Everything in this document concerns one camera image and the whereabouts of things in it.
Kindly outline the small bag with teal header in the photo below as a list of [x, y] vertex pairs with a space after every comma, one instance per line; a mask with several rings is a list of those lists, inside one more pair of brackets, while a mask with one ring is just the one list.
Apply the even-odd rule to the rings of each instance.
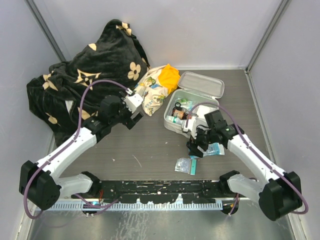
[[196, 174], [197, 160], [194, 158], [179, 158], [174, 170], [194, 176]]

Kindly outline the white bottle green label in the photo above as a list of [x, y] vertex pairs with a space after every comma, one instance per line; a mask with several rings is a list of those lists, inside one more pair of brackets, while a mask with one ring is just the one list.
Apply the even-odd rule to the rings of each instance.
[[184, 119], [180, 119], [176, 116], [169, 116], [168, 115], [166, 117], [166, 120], [169, 121], [170, 123], [177, 124], [177, 125], [183, 125], [185, 123]]

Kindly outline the brown glass medicine bottle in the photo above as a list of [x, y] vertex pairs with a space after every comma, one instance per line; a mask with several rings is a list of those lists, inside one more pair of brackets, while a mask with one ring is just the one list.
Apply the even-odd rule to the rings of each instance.
[[188, 112], [185, 111], [183, 108], [182, 109], [177, 109], [176, 107], [174, 107], [172, 109], [171, 115], [173, 117], [176, 117], [176, 118], [180, 119], [180, 120], [186, 120], [187, 117], [188, 117]]

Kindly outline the grey medicine kit case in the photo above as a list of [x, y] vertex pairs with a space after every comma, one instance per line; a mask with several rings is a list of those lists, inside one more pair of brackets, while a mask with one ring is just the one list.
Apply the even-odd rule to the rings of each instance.
[[171, 123], [166, 120], [167, 116], [172, 115], [172, 110], [175, 107], [176, 101], [185, 98], [196, 103], [210, 102], [218, 105], [218, 99], [224, 94], [225, 83], [217, 78], [186, 71], [181, 75], [178, 81], [178, 87], [179, 89], [172, 93], [165, 109], [163, 116], [164, 127], [172, 132], [189, 138], [190, 132], [183, 132], [182, 125]]

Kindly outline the bagged teal plaster strips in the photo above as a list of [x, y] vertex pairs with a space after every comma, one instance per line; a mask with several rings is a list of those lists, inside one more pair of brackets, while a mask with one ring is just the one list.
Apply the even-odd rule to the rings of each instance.
[[196, 102], [193, 102], [191, 100], [188, 101], [184, 101], [180, 104], [180, 107], [182, 108], [182, 110], [190, 112], [191, 109], [196, 105]]

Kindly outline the black handled scissors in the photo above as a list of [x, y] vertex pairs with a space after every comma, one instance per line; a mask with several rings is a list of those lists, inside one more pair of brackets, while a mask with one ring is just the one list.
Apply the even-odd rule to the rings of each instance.
[[177, 110], [181, 110], [183, 107], [183, 102], [179, 99], [175, 102], [174, 104], [174, 107], [177, 109]]

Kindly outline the white gauze pad packet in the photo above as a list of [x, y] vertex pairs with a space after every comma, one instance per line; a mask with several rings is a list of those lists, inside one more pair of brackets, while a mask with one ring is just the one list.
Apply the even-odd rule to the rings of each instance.
[[196, 111], [196, 114], [198, 116], [204, 116], [205, 114], [208, 114], [210, 112], [215, 111], [215, 107], [207, 106], [207, 105], [199, 105]]

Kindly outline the small green sachet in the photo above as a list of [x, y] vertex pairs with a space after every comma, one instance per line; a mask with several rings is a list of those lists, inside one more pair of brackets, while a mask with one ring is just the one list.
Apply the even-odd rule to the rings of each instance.
[[190, 101], [186, 98], [180, 98], [177, 100], [178, 103], [180, 103], [181, 105], [188, 105], [190, 104]]

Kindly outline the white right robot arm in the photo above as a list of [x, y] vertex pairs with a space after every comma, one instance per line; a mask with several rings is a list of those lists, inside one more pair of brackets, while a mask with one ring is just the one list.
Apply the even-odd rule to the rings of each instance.
[[236, 124], [228, 124], [219, 110], [205, 114], [201, 127], [194, 116], [188, 117], [182, 130], [190, 134], [187, 142], [192, 156], [202, 157], [210, 144], [218, 143], [238, 157], [253, 173], [247, 178], [237, 170], [219, 177], [220, 193], [225, 197], [239, 194], [258, 203], [263, 214], [275, 221], [295, 213], [303, 205], [300, 177], [286, 172], [268, 159]]

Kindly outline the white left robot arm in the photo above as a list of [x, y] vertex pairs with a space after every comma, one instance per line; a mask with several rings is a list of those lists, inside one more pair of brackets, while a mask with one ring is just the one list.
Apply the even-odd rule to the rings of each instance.
[[66, 168], [86, 150], [93, 147], [112, 127], [123, 124], [129, 130], [143, 117], [134, 114], [143, 98], [135, 93], [125, 98], [108, 95], [102, 100], [98, 114], [83, 121], [79, 132], [46, 157], [33, 163], [26, 161], [20, 170], [19, 192], [45, 211], [58, 199], [75, 194], [85, 194], [88, 198], [99, 195], [102, 187], [100, 179], [88, 171], [72, 177], [61, 177]]

